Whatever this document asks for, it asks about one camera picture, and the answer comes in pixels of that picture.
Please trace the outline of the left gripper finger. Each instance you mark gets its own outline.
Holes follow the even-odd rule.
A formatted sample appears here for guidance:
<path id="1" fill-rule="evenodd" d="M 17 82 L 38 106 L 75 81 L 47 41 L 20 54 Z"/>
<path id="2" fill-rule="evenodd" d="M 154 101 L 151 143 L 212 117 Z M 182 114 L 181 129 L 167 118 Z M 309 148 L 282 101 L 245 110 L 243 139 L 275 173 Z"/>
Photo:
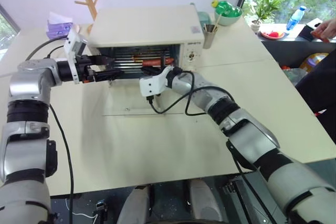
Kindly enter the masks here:
<path id="1" fill-rule="evenodd" d="M 95 82 L 112 81 L 124 74 L 124 71 L 120 69 L 110 69 L 105 71 L 99 71 L 94 73 Z"/>
<path id="2" fill-rule="evenodd" d="M 95 65 L 97 66 L 106 66 L 114 63 L 114 58 L 105 55 L 96 55 L 94 57 Z"/>

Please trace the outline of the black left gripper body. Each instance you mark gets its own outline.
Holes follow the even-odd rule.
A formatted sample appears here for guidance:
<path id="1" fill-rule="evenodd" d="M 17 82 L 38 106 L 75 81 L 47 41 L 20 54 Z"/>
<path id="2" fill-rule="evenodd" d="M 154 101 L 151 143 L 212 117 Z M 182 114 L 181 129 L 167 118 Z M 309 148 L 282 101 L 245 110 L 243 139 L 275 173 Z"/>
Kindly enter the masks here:
<path id="1" fill-rule="evenodd" d="M 91 66 L 96 64 L 96 57 L 82 55 L 75 56 L 75 60 L 79 80 L 82 83 L 95 82 L 95 71 L 91 69 Z"/>

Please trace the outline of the person's bare hand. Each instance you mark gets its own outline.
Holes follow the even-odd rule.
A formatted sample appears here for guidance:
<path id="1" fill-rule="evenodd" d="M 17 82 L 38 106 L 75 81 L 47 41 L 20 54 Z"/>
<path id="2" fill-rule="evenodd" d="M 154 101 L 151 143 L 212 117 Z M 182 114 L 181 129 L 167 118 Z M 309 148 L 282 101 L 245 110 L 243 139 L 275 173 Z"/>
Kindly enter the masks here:
<path id="1" fill-rule="evenodd" d="M 335 37 L 335 18 L 322 22 L 315 30 L 313 35 L 322 40 L 329 41 Z"/>

